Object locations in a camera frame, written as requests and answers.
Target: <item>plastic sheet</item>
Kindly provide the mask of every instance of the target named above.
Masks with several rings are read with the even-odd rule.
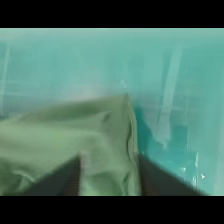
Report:
[[[0,29],[0,115],[128,92],[141,153],[224,195],[223,29]]]

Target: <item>olive green towel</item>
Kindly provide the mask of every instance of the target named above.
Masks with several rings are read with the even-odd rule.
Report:
[[[0,127],[0,195],[24,191],[78,155],[81,195],[140,195],[127,95],[20,115]]]

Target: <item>wrinkled fabric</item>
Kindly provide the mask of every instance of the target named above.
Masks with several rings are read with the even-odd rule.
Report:
[[[0,122],[0,195],[18,194],[81,156],[80,195],[140,195],[136,120],[127,95]]]

